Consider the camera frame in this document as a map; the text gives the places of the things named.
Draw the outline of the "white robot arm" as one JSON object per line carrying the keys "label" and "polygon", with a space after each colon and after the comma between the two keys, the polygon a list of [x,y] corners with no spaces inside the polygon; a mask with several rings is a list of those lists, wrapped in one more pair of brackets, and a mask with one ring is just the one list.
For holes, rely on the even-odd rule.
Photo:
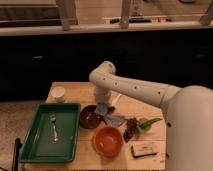
{"label": "white robot arm", "polygon": [[166,122],[166,171],[213,171],[213,90],[120,77],[110,61],[89,74],[95,98],[115,91],[162,111]]}

